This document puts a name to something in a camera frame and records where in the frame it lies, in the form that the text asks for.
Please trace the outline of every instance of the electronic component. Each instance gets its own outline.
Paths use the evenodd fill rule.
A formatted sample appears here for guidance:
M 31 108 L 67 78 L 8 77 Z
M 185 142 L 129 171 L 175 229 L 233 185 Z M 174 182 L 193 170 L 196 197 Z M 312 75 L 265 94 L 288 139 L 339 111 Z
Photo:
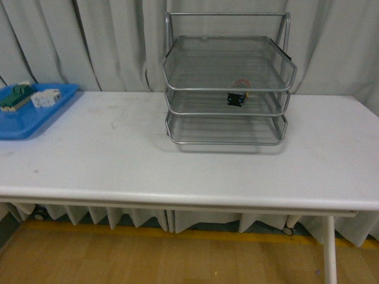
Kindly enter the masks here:
M 13 87 L 10 95 L 0 101 L 1 111 L 16 111 L 30 101 L 30 96 L 36 90 L 30 82 L 22 82 Z

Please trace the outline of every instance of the wire mesh tray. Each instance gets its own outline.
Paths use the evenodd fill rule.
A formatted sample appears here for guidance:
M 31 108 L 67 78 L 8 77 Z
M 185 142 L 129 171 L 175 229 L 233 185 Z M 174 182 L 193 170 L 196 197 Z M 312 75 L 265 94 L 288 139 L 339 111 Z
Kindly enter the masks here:
M 167 106 L 176 115 L 279 116 L 287 110 L 289 92 L 249 92 L 241 107 L 228 105 L 224 91 L 173 91 L 165 93 Z
M 283 141 L 287 119 L 280 117 L 166 116 L 170 139 L 177 144 L 276 146 Z
M 169 88 L 182 91 L 286 91 L 296 66 L 268 37 L 178 37 L 163 65 Z M 245 88 L 236 82 L 248 82 Z

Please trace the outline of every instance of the small black object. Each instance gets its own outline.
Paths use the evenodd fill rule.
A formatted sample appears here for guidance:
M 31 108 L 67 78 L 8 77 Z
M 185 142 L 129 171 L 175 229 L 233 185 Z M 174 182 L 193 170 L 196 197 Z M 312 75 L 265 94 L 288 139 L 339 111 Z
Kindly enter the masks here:
M 235 92 L 227 94 L 228 105 L 234 105 L 236 107 L 242 107 L 241 104 L 245 102 L 246 92 Z
M 47 210 L 45 207 L 36 205 L 36 208 L 34 209 L 31 215 L 33 216 L 34 219 L 42 221 L 42 220 L 45 220 L 49 216 L 49 213 L 47 213 Z

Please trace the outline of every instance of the white block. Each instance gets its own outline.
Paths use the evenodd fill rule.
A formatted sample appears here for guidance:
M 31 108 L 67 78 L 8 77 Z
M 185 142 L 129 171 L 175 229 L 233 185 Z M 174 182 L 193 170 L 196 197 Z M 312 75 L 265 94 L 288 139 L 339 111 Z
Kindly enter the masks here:
M 61 97 L 62 94 L 58 89 L 47 89 L 43 92 L 36 92 L 31 96 L 31 101 L 34 107 L 45 108 L 53 106 Z

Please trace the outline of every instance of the table leg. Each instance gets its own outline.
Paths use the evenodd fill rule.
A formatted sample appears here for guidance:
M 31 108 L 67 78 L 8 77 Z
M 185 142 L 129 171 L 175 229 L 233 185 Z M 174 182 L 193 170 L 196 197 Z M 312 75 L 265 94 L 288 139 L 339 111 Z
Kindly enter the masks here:
M 337 284 L 334 217 L 323 217 L 325 284 Z

